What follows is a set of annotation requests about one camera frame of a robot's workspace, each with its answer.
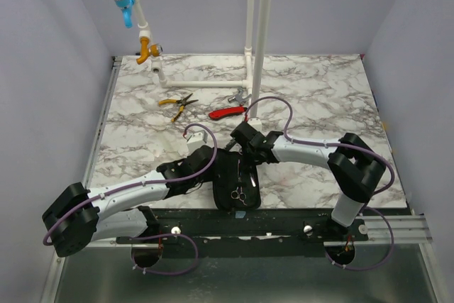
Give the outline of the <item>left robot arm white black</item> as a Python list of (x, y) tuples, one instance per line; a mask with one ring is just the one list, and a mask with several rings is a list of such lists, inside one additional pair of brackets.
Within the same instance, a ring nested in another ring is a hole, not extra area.
[(43, 244), (53, 246), (61, 258), (81, 251), (94, 240), (101, 222), (146, 202), (186, 194), (208, 181), (217, 149), (203, 145), (188, 157), (163, 163), (134, 180), (87, 189), (81, 182), (69, 185), (42, 215), (47, 233)]

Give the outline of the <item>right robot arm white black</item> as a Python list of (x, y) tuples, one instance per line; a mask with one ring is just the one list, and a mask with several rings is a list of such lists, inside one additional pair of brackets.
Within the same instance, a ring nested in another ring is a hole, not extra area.
[(242, 122), (231, 133), (247, 160), (263, 163), (297, 162), (330, 170), (340, 197), (327, 222), (327, 234), (343, 240), (352, 232), (352, 224), (371, 200), (386, 170), (386, 163), (359, 136), (347, 133), (339, 140), (314, 140), (297, 143), (281, 131), (266, 136)]

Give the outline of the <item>silver hair scissors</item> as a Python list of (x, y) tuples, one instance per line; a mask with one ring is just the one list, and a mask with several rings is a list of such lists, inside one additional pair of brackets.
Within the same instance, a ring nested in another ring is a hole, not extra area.
[(247, 196), (243, 191), (243, 178), (240, 161), (238, 161), (237, 165), (237, 176), (238, 176), (237, 187), (231, 192), (231, 199), (237, 200), (245, 206)]

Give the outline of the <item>silver thinning scissors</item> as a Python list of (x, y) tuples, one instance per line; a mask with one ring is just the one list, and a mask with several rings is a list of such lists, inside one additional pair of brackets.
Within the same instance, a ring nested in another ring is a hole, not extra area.
[(251, 188), (256, 188), (258, 185), (257, 174), (254, 170), (248, 170), (248, 175), (246, 176), (248, 186)]

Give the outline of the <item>black fabric tool case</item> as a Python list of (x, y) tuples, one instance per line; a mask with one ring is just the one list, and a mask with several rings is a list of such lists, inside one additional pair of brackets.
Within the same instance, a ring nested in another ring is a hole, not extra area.
[[(245, 206), (239, 201), (231, 199), (231, 192), (237, 187), (238, 182), (238, 161), (241, 164), (243, 191), (247, 196)], [(251, 211), (258, 209), (261, 205), (261, 198), (256, 165), (248, 161), (243, 154), (225, 151), (224, 149), (218, 149), (215, 162), (215, 178), (212, 181), (212, 185), (214, 202), (217, 209), (221, 211), (233, 211), (235, 209)], [(254, 170), (257, 174), (258, 185), (256, 188), (248, 186), (246, 180), (248, 170)]]

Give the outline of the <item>black hair comb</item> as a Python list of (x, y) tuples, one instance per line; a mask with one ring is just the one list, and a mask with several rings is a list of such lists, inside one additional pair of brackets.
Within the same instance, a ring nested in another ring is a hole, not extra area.
[(237, 142), (234, 139), (231, 139), (226, 146), (224, 147), (225, 151), (231, 151), (232, 148), (237, 144)]

